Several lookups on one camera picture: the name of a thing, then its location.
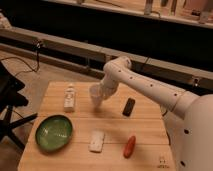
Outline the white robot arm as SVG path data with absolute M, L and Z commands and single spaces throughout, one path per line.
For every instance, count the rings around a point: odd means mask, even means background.
M 199 96 L 130 68 L 131 60 L 125 56 L 104 65 L 103 98 L 123 83 L 176 114 L 184 120 L 179 171 L 213 171 L 213 94 Z

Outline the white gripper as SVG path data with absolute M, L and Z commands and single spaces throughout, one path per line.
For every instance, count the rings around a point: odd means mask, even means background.
M 107 75 L 100 81 L 100 90 L 104 100 L 111 97 L 117 91 L 117 88 L 118 82 Z

